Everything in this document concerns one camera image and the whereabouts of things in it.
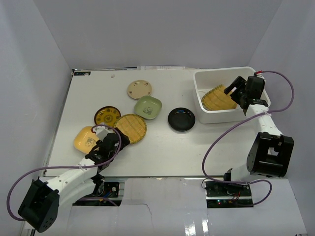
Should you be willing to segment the rectangular bamboo tray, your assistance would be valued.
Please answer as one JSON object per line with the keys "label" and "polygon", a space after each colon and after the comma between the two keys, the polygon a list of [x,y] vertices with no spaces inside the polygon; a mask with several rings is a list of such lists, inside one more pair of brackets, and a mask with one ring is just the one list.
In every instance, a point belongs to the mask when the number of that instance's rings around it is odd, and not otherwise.
{"label": "rectangular bamboo tray", "polygon": [[229,96],[231,92],[226,95],[224,93],[224,85],[218,85],[209,92],[207,92],[202,98],[201,103],[207,111],[221,111],[221,110],[233,110],[237,108],[237,104]]}

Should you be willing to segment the round bamboo plate green rim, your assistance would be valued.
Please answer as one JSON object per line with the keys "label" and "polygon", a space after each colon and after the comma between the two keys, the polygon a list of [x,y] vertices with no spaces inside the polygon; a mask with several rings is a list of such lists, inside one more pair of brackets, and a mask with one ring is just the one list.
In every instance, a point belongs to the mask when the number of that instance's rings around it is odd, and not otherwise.
{"label": "round bamboo plate green rim", "polygon": [[147,132],[146,122],[136,114],[126,114],[121,116],[115,122],[114,127],[128,136],[130,144],[135,144],[141,141]]}

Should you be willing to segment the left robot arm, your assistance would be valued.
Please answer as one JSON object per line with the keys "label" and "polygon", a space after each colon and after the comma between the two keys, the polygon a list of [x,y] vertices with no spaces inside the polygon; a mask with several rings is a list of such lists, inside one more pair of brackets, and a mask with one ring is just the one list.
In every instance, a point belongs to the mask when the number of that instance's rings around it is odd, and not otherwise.
{"label": "left robot arm", "polygon": [[63,174],[47,181],[35,180],[18,214],[37,232],[45,232],[57,219],[59,207],[71,205],[89,194],[99,196],[103,193],[100,172],[129,144],[128,136],[119,129],[108,133],[75,168],[68,168]]}

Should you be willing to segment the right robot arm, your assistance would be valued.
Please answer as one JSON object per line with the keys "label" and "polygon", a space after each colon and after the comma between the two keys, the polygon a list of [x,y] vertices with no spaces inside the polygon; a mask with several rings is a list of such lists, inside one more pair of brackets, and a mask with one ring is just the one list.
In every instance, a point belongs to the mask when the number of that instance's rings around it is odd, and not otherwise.
{"label": "right robot arm", "polygon": [[239,76],[224,89],[247,118],[254,117],[251,121],[257,133],[246,163],[224,174],[222,189],[228,196],[239,192],[241,181],[252,181],[254,176],[284,177],[288,170],[294,140],[273,122],[268,103],[261,99],[264,86],[265,81],[260,77],[249,76],[245,80]]}

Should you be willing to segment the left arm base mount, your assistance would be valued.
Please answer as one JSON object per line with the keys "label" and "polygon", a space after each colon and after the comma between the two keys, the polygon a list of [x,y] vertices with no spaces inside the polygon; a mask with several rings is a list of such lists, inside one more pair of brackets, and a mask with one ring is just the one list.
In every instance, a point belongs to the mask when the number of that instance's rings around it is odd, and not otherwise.
{"label": "left arm base mount", "polygon": [[120,194],[119,182],[102,182],[97,190],[93,193],[84,196],[88,200],[76,201],[73,206],[86,207],[119,207],[122,202],[122,195]]}

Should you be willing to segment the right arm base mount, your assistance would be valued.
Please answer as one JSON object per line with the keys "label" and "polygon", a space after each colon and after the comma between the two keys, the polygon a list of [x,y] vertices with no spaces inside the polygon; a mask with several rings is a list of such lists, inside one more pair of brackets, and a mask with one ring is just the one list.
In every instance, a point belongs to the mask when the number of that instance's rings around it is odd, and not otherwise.
{"label": "right arm base mount", "polygon": [[249,186],[204,180],[201,187],[205,190],[208,209],[253,207]]}

